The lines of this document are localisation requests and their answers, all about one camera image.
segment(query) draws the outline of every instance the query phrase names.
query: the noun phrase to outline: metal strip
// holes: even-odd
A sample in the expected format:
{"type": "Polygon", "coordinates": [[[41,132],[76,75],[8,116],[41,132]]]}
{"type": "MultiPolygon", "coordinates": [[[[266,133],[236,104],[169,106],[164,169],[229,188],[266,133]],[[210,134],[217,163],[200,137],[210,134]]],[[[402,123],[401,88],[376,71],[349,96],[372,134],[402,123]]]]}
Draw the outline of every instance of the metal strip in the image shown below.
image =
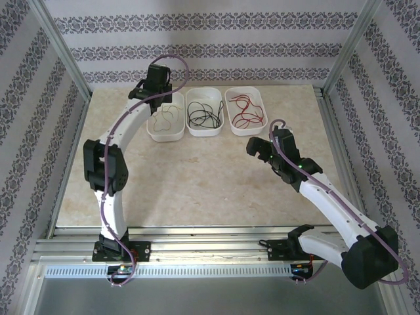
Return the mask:
{"type": "Polygon", "coordinates": [[[323,98],[322,91],[319,87],[314,87],[315,97],[318,100],[319,98],[323,98]]]}
{"type": "MultiPolygon", "coordinates": [[[[385,280],[396,281],[395,273],[386,277],[385,280]]],[[[401,288],[399,285],[387,285],[378,283],[379,291],[381,292],[383,303],[388,314],[409,315],[408,308],[404,298],[402,297],[401,288]]]]}
{"type": "MultiPolygon", "coordinates": [[[[202,227],[202,228],[130,228],[134,240],[152,242],[148,264],[240,264],[268,263],[266,249],[258,241],[286,239],[295,226],[202,227]]],[[[323,232],[339,237],[332,226],[323,232]]],[[[64,229],[75,232],[75,229],[64,229]]],[[[100,228],[84,228],[86,235],[56,235],[52,240],[38,240],[32,263],[92,264],[92,252],[100,228]]]]}
{"type": "Polygon", "coordinates": [[[318,105],[320,107],[322,120],[324,121],[328,142],[333,153],[334,162],[337,166],[337,172],[343,185],[343,189],[346,192],[346,196],[360,212],[365,214],[363,203],[360,199],[356,182],[352,176],[350,162],[348,161],[343,140],[339,136],[340,132],[328,97],[318,100],[318,105]]]}
{"type": "Polygon", "coordinates": [[[344,67],[346,66],[348,60],[350,59],[353,51],[355,50],[359,40],[362,38],[364,32],[369,26],[373,16],[376,13],[379,5],[382,3],[382,0],[367,0],[362,11],[359,14],[359,17],[354,24],[350,35],[347,37],[341,52],[335,61],[326,81],[323,86],[324,93],[330,93],[333,89],[334,84],[337,82],[338,78],[343,72],[344,67]]]}
{"type": "Polygon", "coordinates": [[[46,238],[52,238],[54,236],[54,230],[57,224],[58,214],[60,213],[61,204],[64,198],[64,193],[66,192],[67,182],[70,177],[70,172],[72,170],[74,157],[76,155],[76,150],[79,145],[81,132],[83,130],[83,126],[85,125],[87,110],[89,109],[90,102],[91,102],[91,97],[89,96],[88,99],[85,101],[85,105],[83,106],[83,111],[81,113],[81,119],[79,123],[77,124],[75,138],[73,140],[73,145],[72,145],[70,155],[69,155],[69,161],[67,162],[66,169],[64,170],[63,180],[61,182],[60,190],[58,191],[57,200],[54,205],[54,209],[52,210],[51,220],[49,223],[46,238]]]}
{"type": "Polygon", "coordinates": [[[35,313],[46,271],[46,266],[29,267],[15,314],[32,315],[35,313]]]}
{"type": "MultiPolygon", "coordinates": [[[[179,235],[237,235],[237,234],[287,234],[297,226],[151,226],[129,227],[129,235],[133,240],[137,236],[179,236],[179,235]]],[[[332,225],[319,225],[324,233],[334,233],[336,229],[332,225]]],[[[99,226],[58,226],[54,236],[98,236],[99,226]]]]}
{"type": "MultiPolygon", "coordinates": [[[[48,279],[103,279],[107,266],[49,266],[48,279]]],[[[190,264],[137,265],[134,278],[235,278],[235,277],[290,277],[290,264],[190,264]]]]}
{"type": "Polygon", "coordinates": [[[80,90],[83,99],[88,101],[92,95],[92,90],[87,84],[85,77],[83,76],[72,53],[67,47],[67,44],[64,41],[60,31],[58,30],[54,19],[50,15],[47,6],[44,4],[44,1],[28,0],[28,4],[38,19],[39,23],[41,24],[41,27],[48,35],[51,44],[57,52],[58,57],[60,57],[60,59],[63,61],[67,71],[75,82],[77,88],[80,90]]]}

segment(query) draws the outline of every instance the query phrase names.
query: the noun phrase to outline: red wire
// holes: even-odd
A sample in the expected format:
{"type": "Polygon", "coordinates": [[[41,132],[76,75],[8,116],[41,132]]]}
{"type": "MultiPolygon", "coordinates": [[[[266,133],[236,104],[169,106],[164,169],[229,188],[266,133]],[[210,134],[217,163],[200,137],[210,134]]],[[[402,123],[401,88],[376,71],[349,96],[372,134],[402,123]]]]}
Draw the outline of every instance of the red wire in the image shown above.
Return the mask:
{"type": "Polygon", "coordinates": [[[241,109],[241,112],[238,113],[237,115],[235,115],[235,117],[232,119],[232,124],[235,126],[235,128],[239,129],[239,128],[243,127],[244,125],[246,125],[242,129],[247,129],[251,123],[261,123],[261,125],[264,125],[264,123],[263,123],[263,119],[264,119],[263,109],[261,108],[261,106],[255,105],[254,103],[252,103],[252,101],[251,101],[251,99],[248,95],[241,94],[241,95],[235,96],[232,99],[230,99],[229,102],[235,102],[236,106],[241,109]],[[245,102],[245,106],[241,107],[240,104],[238,104],[238,102],[245,102]],[[255,114],[246,112],[249,109],[249,105],[252,105],[253,107],[259,108],[262,116],[259,116],[257,112],[255,112],[255,114]]]}
{"type": "Polygon", "coordinates": [[[310,254],[309,255],[309,269],[313,268],[313,263],[314,262],[314,255],[310,254]]]}

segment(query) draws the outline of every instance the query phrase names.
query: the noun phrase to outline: aluminum frame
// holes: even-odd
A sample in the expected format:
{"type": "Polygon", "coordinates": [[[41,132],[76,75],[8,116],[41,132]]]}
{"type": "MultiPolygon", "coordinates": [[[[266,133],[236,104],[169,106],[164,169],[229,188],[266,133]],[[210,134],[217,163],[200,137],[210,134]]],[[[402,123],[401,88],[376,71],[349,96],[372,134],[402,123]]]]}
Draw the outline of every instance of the aluminum frame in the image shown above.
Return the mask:
{"type": "Polygon", "coordinates": [[[352,176],[350,162],[348,160],[344,142],[339,136],[340,132],[338,124],[335,120],[329,99],[328,97],[324,98],[321,94],[321,96],[317,96],[316,100],[318,101],[321,118],[325,126],[325,133],[327,134],[329,146],[333,154],[334,163],[337,166],[336,168],[340,182],[343,185],[344,194],[348,200],[350,200],[350,202],[365,215],[366,212],[358,193],[356,181],[352,176]]]}
{"type": "MultiPolygon", "coordinates": [[[[319,226],[323,233],[340,238],[333,226],[319,226]]],[[[192,265],[279,266],[279,262],[268,262],[266,249],[257,242],[261,239],[287,238],[287,233],[296,226],[191,226],[129,228],[131,240],[152,242],[149,262],[139,266],[162,267],[192,265]]],[[[55,230],[50,240],[38,240],[31,259],[24,290],[20,297],[18,314],[33,314],[37,298],[48,267],[83,265],[104,266],[104,262],[92,262],[93,245],[100,227],[55,230]]],[[[398,287],[379,285],[388,314],[408,314],[398,287]]]]}
{"type": "Polygon", "coordinates": [[[51,41],[55,51],[60,59],[63,61],[67,71],[72,77],[77,88],[80,90],[83,99],[89,101],[92,96],[92,90],[87,84],[87,81],[79,69],[76,60],[74,59],[71,51],[69,50],[66,42],[63,39],[57,25],[54,22],[48,8],[43,0],[28,0],[28,4],[41,24],[45,33],[51,41]]]}
{"type": "Polygon", "coordinates": [[[354,26],[347,37],[343,48],[341,49],[337,60],[334,62],[334,65],[331,71],[328,74],[328,77],[325,81],[324,86],[322,87],[324,93],[330,93],[334,87],[334,84],[337,82],[338,78],[343,72],[348,60],[352,56],[359,40],[362,38],[364,32],[369,26],[373,16],[375,15],[379,5],[382,3],[382,0],[367,0],[363,6],[362,11],[360,11],[359,17],[354,23],[354,26]]]}

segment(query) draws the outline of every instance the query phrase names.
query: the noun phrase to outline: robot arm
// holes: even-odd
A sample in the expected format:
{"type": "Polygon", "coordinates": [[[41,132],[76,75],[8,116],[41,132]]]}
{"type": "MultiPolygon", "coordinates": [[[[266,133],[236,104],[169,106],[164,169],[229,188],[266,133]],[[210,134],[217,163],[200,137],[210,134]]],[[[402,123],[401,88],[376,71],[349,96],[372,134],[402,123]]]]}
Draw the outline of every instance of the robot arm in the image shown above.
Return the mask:
{"type": "Polygon", "coordinates": [[[278,153],[273,143],[260,138],[250,138],[247,153],[269,163],[273,172],[284,182],[309,199],[332,223],[340,234],[340,238],[321,233],[311,225],[304,225],[291,231],[286,246],[280,246],[276,251],[288,260],[296,260],[303,254],[312,254],[332,262],[341,268],[348,280],[360,289],[394,272],[398,268],[396,259],[368,232],[375,233],[395,252],[398,252],[398,236],[390,227],[379,228],[378,224],[359,212],[322,173],[321,167],[312,159],[300,157],[293,134],[289,129],[275,128],[275,141],[284,155],[300,169],[312,175],[308,178],[278,153]],[[353,213],[348,211],[333,198],[333,192],[338,195],[353,213]]]}
{"type": "MultiPolygon", "coordinates": [[[[122,189],[128,179],[128,169],[124,161],[124,151],[140,126],[161,106],[172,102],[172,95],[153,98],[131,110],[139,100],[172,90],[169,83],[170,69],[157,64],[150,64],[147,78],[140,81],[129,93],[129,99],[119,117],[112,126],[98,139],[87,140],[83,146],[85,180],[91,185],[98,200],[102,203],[104,191],[104,148],[108,137],[111,140],[108,147],[108,194],[104,203],[104,216],[119,240],[127,233],[127,225],[123,217],[122,189]]],[[[124,256],[124,251],[102,220],[100,243],[103,248],[115,251],[124,256]]]]}

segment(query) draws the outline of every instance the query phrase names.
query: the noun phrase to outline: black bracket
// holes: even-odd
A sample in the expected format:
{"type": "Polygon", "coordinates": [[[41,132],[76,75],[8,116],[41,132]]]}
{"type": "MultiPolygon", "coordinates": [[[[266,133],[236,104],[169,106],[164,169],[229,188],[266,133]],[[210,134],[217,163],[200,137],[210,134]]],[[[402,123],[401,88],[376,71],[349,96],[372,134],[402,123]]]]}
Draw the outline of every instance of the black bracket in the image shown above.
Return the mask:
{"type": "MultiPolygon", "coordinates": [[[[129,93],[129,99],[144,100],[152,95],[172,91],[172,84],[169,83],[170,78],[171,69],[158,64],[150,64],[146,79],[137,83],[136,87],[129,93]]],[[[154,98],[146,103],[150,105],[150,111],[154,113],[162,103],[172,103],[172,94],[154,98]]]]}
{"type": "Polygon", "coordinates": [[[323,258],[305,253],[299,243],[299,236],[314,227],[309,224],[298,226],[287,234],[283,240],[261,240],[259,245],[267,248],[268,261],[309,261],[309,263],[291,264],[291,273],[295,275],[293,280],[309,279],[314,269],[312,261],[322,261],[323,258]]]}
{"type": "MultiPolygon", "coordinates": [[[[85,180],[89,182],[94,191],[104,191],[105,167],[103,157],[105,145],[99,140],[86,140],[83,145],[83,166],[85,180]]],[[[129,170],[125,164],[124,155],[116,144],[108,148],[108,194],[113,196],[122,190],[129,178],[129,170]]]]}
{"type": "MultiPolygon", "coordinates": [[[[128,231],[120,239],[121,242],[134,255],[136,262],[148,262],[150,260],[150,253],[152,252],[152,243],[149,241],[130,241],[128,231]]],[[[93,262],[105,263],[129,263],[130,256],[124,249],[115,241],[105,238],[102,234],[99,235],[99,241],[94,244],[93,262]]]]}

